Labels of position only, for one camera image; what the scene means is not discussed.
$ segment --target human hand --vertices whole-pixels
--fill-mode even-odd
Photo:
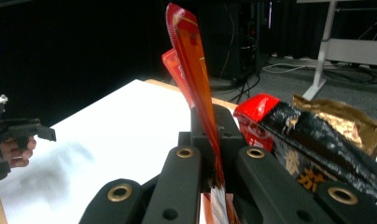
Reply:
[[[19,148],[15,139],[9,138],[6,142],[0,144],[3,159],[8,161],[11,168],[25,167],[29,164],[29,158],[34,154],[36,141],[33,136],[29,136],[26,148]]]

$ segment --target black curtain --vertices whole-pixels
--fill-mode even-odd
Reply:
[[[317,59],[328,4],[297,4],[296,0],[272,2],[271,52],[276,53],[277,57]],[[336,12],[331,37],[358,39],[377,22],[377,10],[360,9],[376,7],[377,1],[339,2],[337,8],[357,10]],[[376,32],[377,26],[374,26],[362,39],[369,39]]]

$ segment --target black snack bag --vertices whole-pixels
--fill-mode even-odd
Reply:
[[[272,136],[266,149],[305,188],[316,191],[316,183],[339,180],[377,199],[377,162],[317,115],[259,94],[238,105],[234,116],[248,143],[257,142],[245,132],[250,122]]]

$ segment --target white tabletop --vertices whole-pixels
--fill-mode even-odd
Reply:
[[[181,93],[135,80],[52,128],[57,142],[36,139],[30,165],[0,181],[9,224],[78,223],[104,184],[146,183],[189,131],[190,114]]]

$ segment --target white table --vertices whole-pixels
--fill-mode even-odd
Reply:
[[[181,93],[135,80],[52,128],[57,142],[36,139],[30,165],[0,181],[9,224],[78,223],[104,184],[146,183],[189,131],[190,114]]]

